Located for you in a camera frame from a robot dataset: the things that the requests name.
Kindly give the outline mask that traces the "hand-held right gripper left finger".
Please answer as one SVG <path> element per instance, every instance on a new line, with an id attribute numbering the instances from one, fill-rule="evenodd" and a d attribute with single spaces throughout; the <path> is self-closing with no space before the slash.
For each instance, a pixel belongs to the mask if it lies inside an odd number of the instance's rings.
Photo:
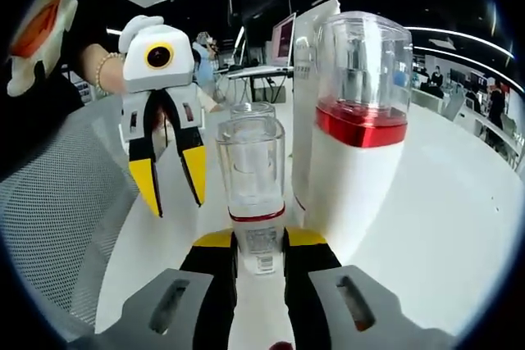
<path id="1" fill-rule="evenodd" d="M 124 349 L 226 349 L 237 303 L 237 241 L 220 230 L 195 241 L 178 270 L 166 269 L 125 301 Z"/>

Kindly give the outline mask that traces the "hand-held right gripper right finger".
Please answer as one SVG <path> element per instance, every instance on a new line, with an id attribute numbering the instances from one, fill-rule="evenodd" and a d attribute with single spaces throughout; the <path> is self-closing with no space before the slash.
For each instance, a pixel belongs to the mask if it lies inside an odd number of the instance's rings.
<path id="1" fill-rule="evenodd" d="M 318 233 L 286 227 L 285 304 L 297 349 L 404 349 L 399 299 L 342 266 Z"/>

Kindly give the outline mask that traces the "person's left hand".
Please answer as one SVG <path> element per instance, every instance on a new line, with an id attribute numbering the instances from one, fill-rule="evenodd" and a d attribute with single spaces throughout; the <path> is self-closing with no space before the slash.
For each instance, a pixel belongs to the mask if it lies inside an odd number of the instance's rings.
<path id="1" fill-rule="evenodd" d="M 99 72 L 99 86 L 108 93 L 124 93 L 124 62 L 120 54 L 110 53 L 105 58 Z"/>

